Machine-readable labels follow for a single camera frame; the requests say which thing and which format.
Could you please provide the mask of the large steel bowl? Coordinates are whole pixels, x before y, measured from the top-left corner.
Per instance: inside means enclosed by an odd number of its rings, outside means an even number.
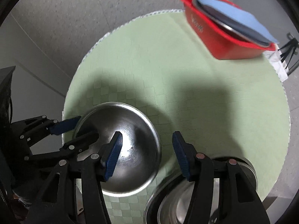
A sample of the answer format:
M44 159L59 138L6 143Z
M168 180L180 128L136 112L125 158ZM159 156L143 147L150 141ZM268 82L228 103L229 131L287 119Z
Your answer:
M78 155L84 160L112 139L119 131L123 136L115 171L102 184L105 195L128 197L143 191L156 177L161 162L161 144L150 120L138 109L125 103L106 102L90 109L76 125L73 136L96 130L97 142Z

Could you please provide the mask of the blue plastic plate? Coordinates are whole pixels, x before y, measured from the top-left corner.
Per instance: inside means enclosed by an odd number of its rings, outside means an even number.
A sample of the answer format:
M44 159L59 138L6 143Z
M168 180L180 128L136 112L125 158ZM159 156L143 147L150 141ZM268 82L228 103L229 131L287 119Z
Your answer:
M256 17L238 7L229 4L226 1L221 0L197 0L204 8L212 8L225 17L231 18L233 21L244 25L247 28L259 33L264 38L268 39L272 43L279 43L279 41L272 36L268 29L263 26Z

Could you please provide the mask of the green checkered tablecloth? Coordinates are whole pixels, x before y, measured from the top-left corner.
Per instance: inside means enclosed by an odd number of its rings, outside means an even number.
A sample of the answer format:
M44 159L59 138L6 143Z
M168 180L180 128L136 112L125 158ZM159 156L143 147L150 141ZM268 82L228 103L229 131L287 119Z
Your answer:
M82 60L66 94L63 118L104 102L129 104L155 126L159 172L143 191L105 201L113 223L143 223L145 205L178 169L172 134L210 158L248 160L265 199L278 179L290 139L287 96L265 56L217 60L181 10L138 17L101 38Z

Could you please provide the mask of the red plastic bin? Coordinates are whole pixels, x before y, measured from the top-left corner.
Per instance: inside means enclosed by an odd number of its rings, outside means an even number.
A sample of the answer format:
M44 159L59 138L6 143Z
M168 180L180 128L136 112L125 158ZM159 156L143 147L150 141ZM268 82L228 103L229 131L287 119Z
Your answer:
M210 18L198 11L192 0L180 0L185 8L187 22L210 51L219 60L251 59L265 51L275 51L274 43L263 48L252 42L239 40L224 31Z

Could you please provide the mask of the white tote bag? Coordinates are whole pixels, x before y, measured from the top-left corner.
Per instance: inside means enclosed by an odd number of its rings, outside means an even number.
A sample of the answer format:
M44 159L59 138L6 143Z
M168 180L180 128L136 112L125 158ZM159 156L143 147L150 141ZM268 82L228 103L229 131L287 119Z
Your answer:
M286 34L286 37L288 42L285 45L279 47L275 44L275 51L263 52L282 83L298 68L298 59L292 62L293 58L298 56L298 39L290 32Z

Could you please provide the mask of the steel bowl in bin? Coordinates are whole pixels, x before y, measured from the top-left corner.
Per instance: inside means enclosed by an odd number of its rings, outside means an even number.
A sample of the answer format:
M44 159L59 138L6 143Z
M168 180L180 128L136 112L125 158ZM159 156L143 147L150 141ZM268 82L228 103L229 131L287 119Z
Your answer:
M215 22L225 30L231 36L238 38L239 40L251 42L255 45L261 46L262 48L267 48L272 43L268 39L261 36L259 33L253 31L244 25L233 21L231 18L225 17L220 12L212 8L204 8L197 0L192 0L193 6L204 15L206 15L210 20Z

